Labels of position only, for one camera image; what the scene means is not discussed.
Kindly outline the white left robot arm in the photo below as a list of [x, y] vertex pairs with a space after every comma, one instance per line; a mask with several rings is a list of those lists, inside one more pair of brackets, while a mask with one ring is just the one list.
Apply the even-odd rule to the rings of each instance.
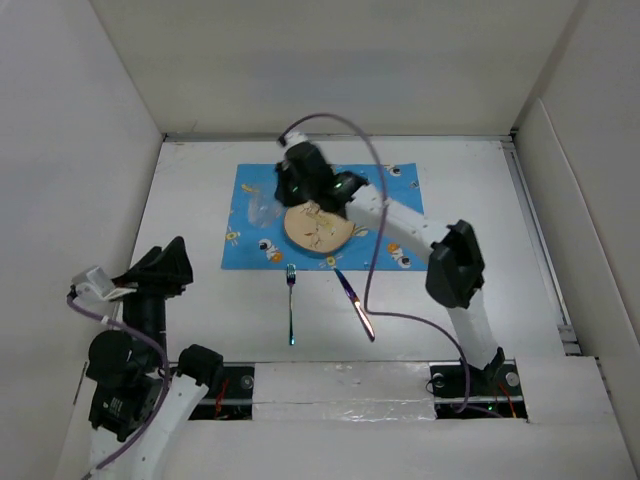
[[75, 281], [82, 303], [119, 302], [122, 318], [88, 312], [105, 326], [91, 342], [86, 375], [96, 388], [89, 410], [89, 479], [159, 479], [167, 454], [199, 402], [223, 382], [223, 357], [193, 344], [168, 359], [166, 302], [193, 281], [185, 241], [151, 248], [120, 276], [92, 267]]

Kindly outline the blue space-print placemat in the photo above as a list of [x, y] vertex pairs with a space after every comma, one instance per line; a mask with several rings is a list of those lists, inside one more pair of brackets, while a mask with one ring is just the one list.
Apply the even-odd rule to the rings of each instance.
[[[424, 213], [415, 163], [388, 164], [384, 176], [391, 198]], [[286, 209], [274, 197], [276, 174], [267, 164], [240, 164], [221, 267], [224, 270], [366, 271], [377, 233], [326, 213], [311, 203]], [[385, 237], [376, 270], [423, 271], [426, 264], [398, 241]]]

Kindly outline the beige round plate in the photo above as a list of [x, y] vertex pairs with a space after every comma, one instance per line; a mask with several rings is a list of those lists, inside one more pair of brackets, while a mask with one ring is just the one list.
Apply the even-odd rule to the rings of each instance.
[[301, 249], [330, 254], [349, 241], [355, 224], [309, 201], [286, 210], [283, 228], [286, 237]]

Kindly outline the iridescent fork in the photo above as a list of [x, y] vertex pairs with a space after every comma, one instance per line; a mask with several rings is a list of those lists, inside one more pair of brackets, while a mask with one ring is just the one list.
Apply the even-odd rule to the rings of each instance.
[[294, 312], [293, 312], [293, 288], [296, 283], [296, 266], [289, 263], [286, 266], [286, 284], [288, 287], [288, 312], [289, 312], [289, 345], [294, 346], [295, 332], [294, 332]]

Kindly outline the iridescent knife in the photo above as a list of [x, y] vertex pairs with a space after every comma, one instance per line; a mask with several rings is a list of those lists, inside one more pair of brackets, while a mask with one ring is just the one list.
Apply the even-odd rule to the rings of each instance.
[[365, 331], [365, 334], [367, 335], [370, 342], [374, 342], [376, 339], [376, 335], [375, 335], [373, 325], [369, 320], [366, 312], [364, 311], [364, 308], [361, 304], [361, 301], [358, 295], [356, 294], [354, 288], [351, 286], [351, 284], [349, 283], [345, 275], [339, 269], [334, 268], [334, 272], [341, 286], [343, 287], [345, 294], [349, 299], [357, 317], [359, 318], [359, 321]]

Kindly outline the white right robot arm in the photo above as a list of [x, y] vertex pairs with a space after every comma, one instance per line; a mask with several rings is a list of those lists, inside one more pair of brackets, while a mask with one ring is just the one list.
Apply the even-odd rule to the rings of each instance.
[[336, 173], [306, 137], [278, 140], [284, 159], [276, 164], [275, 198], [285, 207], [313, 202], [405, 247], [427, 265], [426, 291], [446, 308], [467, 365], [462, 381], [483, 394], [499, 379], [504, 354], [487, 317], [485, 263], [473, 227], [466, 221], [440, 224], [403, 205], [350, 171]]

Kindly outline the clear drinking glass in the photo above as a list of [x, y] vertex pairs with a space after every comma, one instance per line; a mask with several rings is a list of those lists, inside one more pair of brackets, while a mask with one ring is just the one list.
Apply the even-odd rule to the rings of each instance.
[[251, 193], [247, 218], [257, 228], [268, 228], [280, 218], [284, 207], [270, 191], [255, 190]]

